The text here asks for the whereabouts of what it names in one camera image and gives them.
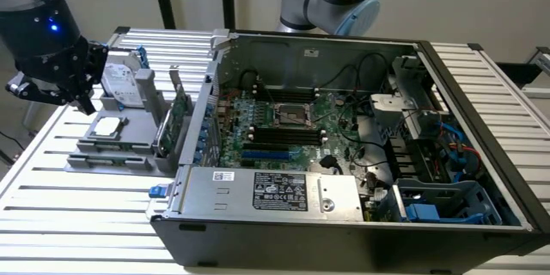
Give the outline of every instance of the green circuit board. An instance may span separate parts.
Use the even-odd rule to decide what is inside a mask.
[[[163,121],[163,127],[161,128],[161,141],[155,141],[154,143],[158,145],[158,152],[161,156],[169,156],[170,152],[175,148],[183,126],[183,117],[186,116],[186,114],[187,97],[183,92],[182,86],[178,85],[173,106],[170,107],[170,111]]]
[[[249,139],[250,126],[257,128],[309,129],[325,130],[329,140],[321,145],[289,145],[290,160],[254,160],[255,169],[285,169],[292,171],[312,171],[320,168],[320,160],[326,155],[333,155],[341,162],[341,166],[349,169],[346,164],[346,148],[350,152],[358,148],[357,143],[348,141],[340,134],[340,116],[345,106],[336,105],[336,93],[322,93],[312,104],[288,104],[285,102],[257,101],[246,91],[223,101],[226,113],[222,122],[222,149],[221,167],[243,167],[243,145],[251,143]],[[282,108],[302,111],[309,109],[310,124],[301,124],[292,119],[278,117]],[[352,124],[352,111],[346,111],[342,120]],[[358,139],[358,132],[349,131],[352,126],[344,129],[346,136]]]

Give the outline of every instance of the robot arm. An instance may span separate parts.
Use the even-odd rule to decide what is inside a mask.
[[[364,35],[380,9],[378,0],[284,0],[278,31]]]
[[[0,38],[19,71],[7,90],[50,104],[77,101],[93,114],[90,94],[101,82],[107,46],[82,36],[66,0],[0,0]]]

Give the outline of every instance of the blue pcie slot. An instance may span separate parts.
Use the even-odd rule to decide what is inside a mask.
[[[273,159],[273,160],[290,160],[292,154],[288,151],[243,151],[241,154],[246,159]]]

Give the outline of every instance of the sheet metal panel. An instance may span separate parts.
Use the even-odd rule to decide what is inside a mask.
[[[209,32],[131,29],[113,42],[125,47],[146,46],[157,71],[157,86],[165,97],[173,99],[170,68],[179,69],[187,91],[197,98],[198,89],[193,86],[199,84],[207,69],[210,38]],[[466,44],[437,44],[436,50],[452,54],[450,61],[457,65],[453,72],[478,76],[473,73],[476,70],[484,72],[481,76],[492,77],[480,65],[472,67],[464,63],[476,62]],[[489,93],[484,88],[474,88],[478,92],[469,93],[470,99],[477,104],[490,104],[490,98],[482,96],[502,93],[498,103],[518,105],[505,87],[492,87]],[[97,89],[98,107],[101,94],[102,90]],[[510,120],[494,116],[486,115],[484,119],[498,128],[533,127],[526,116],[516,115]],[[149,188],[171,179],[63,171],[67,154],[74,151],[77,139],[93,120],[94,116],[87,117],[71,107],[59,108],[0,182],[0,274],[274,274],[264,270],[198,270],[173,262],[145,214]],[[545,140],[504,138],[500,141],[512,147],[549,146]],[[550,210],[550,200],[547,203],[550,173],[532,166],[520,171]],[[161,201],[154,209],[161,211],[165,206],[166,201]],[[549,273],[548,261],[550,247],[528,257],[500,257],[468,274],[543,275]]]

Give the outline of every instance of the cpu socket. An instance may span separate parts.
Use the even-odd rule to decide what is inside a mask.
[[[310,104],[276,104],[276,126],[312,126]]]

